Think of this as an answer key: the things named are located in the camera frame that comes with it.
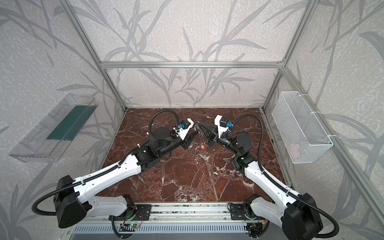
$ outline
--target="green mat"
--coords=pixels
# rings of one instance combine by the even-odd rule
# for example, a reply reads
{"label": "green mat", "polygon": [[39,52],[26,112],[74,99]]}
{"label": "green mat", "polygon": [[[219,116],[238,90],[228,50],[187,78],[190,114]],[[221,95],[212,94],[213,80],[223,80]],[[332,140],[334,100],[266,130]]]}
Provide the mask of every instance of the green mat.
{"label": "green mat", "polygon": [[75,106],[70,113],[51,132],[47,139],[73,141],[82,126],[95,111],[97,106]]}

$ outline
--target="wall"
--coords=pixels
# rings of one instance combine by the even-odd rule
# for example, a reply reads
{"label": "wall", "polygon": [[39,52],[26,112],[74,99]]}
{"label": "wall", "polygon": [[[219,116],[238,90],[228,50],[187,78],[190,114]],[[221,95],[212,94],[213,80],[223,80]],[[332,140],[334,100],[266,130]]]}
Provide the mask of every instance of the wall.
{"label": "wall", "polygon": [[[123,116],[56,1],[0,3],[0,239],[54,239],[56,217],[33,214],[31,204],[59,178],[95,171]],[[23,163],[10,150],[68,93],[98,104],[57,163]],[[54,210],[50,200],[42,209]]]}
{"label": "wall", "polygon": [[[71,0],[102,61],[281,61],[307,0]],[[109,69],[127,106],[262,106],[274,69]]]}
{"label": "wall", "polygon": [[[298,82],[384,196],[384,2],[319,4],[288,63]],[[291,91],[285,79],[280,91]],[[332,149],[312,164],[293,165],[272,128],[296,189],[311,194],[340,224],[335,239],[384,239],[384,230],[345,173]],[[324,231],[332,229],[327,225]]]}

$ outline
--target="white wire mesh basket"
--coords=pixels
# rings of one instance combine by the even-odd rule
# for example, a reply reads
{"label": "white wire mesh basket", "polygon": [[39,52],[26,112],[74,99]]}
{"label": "white wire mesh basket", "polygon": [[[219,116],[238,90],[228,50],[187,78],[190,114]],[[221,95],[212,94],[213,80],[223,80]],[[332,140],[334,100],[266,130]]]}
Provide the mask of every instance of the white wire mesh basket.
{"label": "white wire mesh basket", "polygon": [[280,93],[272,117],[294,164],[314,162],[333,146],[316,113],[297,91]]}

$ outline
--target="red marble tabletop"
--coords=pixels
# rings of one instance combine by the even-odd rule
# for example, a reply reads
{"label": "red marble tabletop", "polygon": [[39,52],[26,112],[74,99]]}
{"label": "red marble tabletop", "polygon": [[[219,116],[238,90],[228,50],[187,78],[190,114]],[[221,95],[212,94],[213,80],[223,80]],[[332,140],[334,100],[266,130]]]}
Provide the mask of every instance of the red marble tabletop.
{"label": "red marble tabletop", "polygon": [[[216,115],[223,115],[234,121],[237,117],[253,113],[261,117],[258,108],[182,108],[173,109],[180,120],[191,118],[193,121],[214,123]],[[120,126],[116,139],[108,153],[103,167],[120,161],[137,143],[143,143],[147,137],[150,118],[159,109],[128,109]],[[165,126],[171,129],[176,120],[171,113],[162,113],[155,118],[152,129]],[[232,133],[248,132],[253,139],[252,154],[257,155],[260,141],[260,125],[254,118],[243,118],[236,123]],[[266,200],[270,197],[250,179],[234,170],[230,159],[233,153],[219,145],[200,148],[200,140],[205,136],[196,135],[188,150],[182,147],[172,152],[170,159],[161,159],[161,163],[138,175],[124,179],[101,191],[98,196],[114,197],[131,195],[135,202],[234,202],[257,193]],[[263,166],[284,182],[275,151],[268,133],[265,133],[262,147]]]}

